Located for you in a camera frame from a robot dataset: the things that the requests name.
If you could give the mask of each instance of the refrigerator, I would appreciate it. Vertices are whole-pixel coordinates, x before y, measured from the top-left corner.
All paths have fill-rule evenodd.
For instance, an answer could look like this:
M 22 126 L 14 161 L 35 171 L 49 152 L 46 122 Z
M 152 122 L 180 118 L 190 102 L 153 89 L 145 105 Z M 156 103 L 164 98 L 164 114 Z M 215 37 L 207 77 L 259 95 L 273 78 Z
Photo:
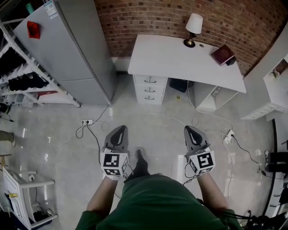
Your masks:
M 40 39 L 28 37 L 27 21 L 39 24 Z M 22 21 L 14 33 L 78 102 L 111 104 L 116 70 L 93 0 L 49 1 Z

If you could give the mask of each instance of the white lampshade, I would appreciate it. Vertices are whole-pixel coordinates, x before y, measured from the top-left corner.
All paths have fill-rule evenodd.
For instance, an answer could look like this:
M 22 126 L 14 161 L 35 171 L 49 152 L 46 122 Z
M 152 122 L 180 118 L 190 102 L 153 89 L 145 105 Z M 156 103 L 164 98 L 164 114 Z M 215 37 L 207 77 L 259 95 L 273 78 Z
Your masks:
M 187 22 L 186 30 L 194 34 L 201 34 L 202 23 L 203 17 L 199 14 L 193 13 Z

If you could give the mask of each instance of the red book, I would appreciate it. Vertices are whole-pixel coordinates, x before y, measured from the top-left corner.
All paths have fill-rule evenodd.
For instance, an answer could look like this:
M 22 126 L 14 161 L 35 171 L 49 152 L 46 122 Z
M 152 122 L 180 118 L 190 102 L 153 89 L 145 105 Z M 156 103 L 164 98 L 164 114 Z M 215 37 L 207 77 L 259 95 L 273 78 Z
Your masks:
M 211 56 L 215 59 L 219 66 L 222 66 L 225 62 L 234 57 L 234 53 L 231 49 L 229 49 L 227 45 L 223 45 L 215 52 L 213 52 Z

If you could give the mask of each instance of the brick wall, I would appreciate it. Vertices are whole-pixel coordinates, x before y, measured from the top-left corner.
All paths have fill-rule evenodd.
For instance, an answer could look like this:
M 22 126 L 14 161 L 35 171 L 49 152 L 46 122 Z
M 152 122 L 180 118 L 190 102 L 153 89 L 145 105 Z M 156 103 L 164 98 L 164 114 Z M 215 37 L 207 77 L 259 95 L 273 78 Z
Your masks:
M 191 13 L 203 16 L 196 41 L 227 44 L 242 74 L 263 57 L 288 15 L 281 0 L 95 0 L 113 57 L 131 56 L 137 34 L 187 38 Z

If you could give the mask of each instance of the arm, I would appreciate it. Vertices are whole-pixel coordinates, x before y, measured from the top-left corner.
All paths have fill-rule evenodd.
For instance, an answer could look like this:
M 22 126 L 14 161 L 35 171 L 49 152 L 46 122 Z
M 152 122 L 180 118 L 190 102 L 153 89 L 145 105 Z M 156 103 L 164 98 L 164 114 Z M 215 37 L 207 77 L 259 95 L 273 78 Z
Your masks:
M 118 181 L 113 181 L 112 179 L 105 177 L 88 203 L 86 210 L 96 212 L 102 218 L 108 216 L 112 207 L 117 183 Z
M 228 203 L 224 195 L 209 173 L 198 176 L 197 180 L 200 185 L 204 203 L 219 211 L 228 209 Z

